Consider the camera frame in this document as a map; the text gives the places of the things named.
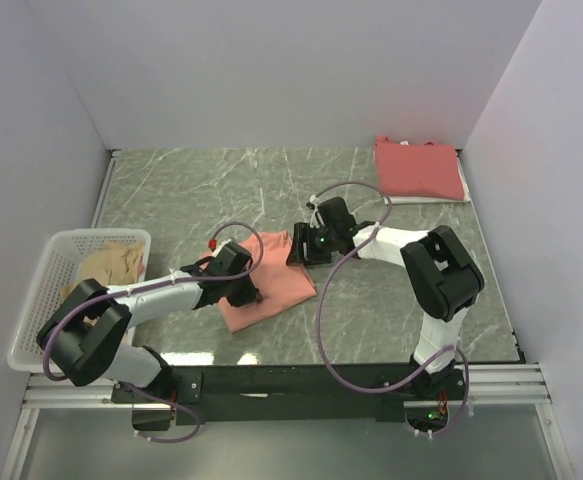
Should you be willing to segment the salmon pink t-shirt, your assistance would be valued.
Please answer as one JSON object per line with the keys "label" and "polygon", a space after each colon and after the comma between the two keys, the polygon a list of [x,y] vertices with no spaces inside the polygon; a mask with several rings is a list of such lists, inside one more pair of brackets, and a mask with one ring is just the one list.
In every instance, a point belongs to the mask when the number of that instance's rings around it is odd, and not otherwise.
{"label": "salmon pink t-shirt", "polygon": [[251,274],[261,300],[233,307],[223,298],[219,310],[231,333],[244,330],[260,321],[275,317],[317,295],[315,283],[303,266],[288,266],[292,237],[283,230],[261,232],[264,258]]}

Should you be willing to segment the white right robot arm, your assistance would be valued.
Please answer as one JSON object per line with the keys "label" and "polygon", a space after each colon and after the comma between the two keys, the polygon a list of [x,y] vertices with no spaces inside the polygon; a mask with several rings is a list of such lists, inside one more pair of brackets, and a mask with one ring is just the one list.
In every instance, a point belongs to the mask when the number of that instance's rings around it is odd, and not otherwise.
{"label": "white right robot arm", "polygon": [[449,382],[462,323],[485,286],[472,256],[447,225],[428,231],[387,227],[389,212],[376,222],[359,222],[341,197],[321,203],[313,199],[308,206],[312,219],[293,226],[292,246],[286,260],[289,266],[329,264],[339,253],[341,258],[329,273],[328,281],[349,259],[402,267],[424,312],[420,337],[411,357],[413,371],[397,385],[355,386],[340,377],[324,357],[327,369],[339,383],[361,393],[389,392],[410,383],[418,397],[435,397]]}

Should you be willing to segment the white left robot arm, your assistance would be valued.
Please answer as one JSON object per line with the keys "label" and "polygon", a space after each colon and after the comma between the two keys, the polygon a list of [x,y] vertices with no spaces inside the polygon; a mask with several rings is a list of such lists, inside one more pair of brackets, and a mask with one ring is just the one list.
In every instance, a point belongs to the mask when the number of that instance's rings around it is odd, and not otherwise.
{"label": "white left robot arm", "polygon": [[222,298],[239,306],[260,299],[250,273],[258,261],[228,240],[212,254],[172,273],[136,284],[105,287],[84,280],[71,291],[37,333],[43,369],[62,371],[50,377],[82,387],[101,377],[135,384],[147,401],[164,399],[171,378],[166,364],[144,348],[123,343],[129,329],[176,311],[197,310]]}

